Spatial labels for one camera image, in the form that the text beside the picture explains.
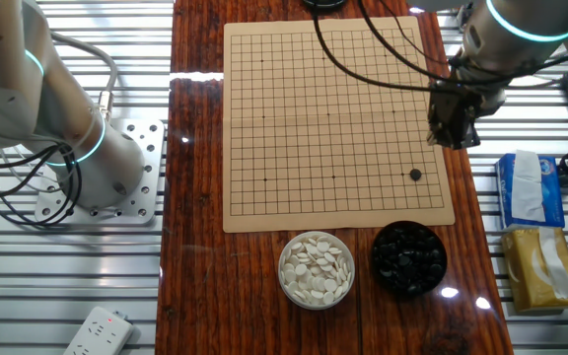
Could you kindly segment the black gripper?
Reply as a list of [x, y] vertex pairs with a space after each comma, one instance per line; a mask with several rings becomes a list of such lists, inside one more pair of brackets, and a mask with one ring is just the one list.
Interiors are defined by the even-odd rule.
[[[453, 68], [448, 80], [430, 83], [427, 142], [456, 150], [479, 146], [476, 118], [493, 114], [506, 100], [504, 83], [473, 85], [471, 81], [494, 79], [492, 74], [466, 67]], [[466, 110], [474, 117], [467, 116]], [[455, 137], [449, 122], [455, 122]]]

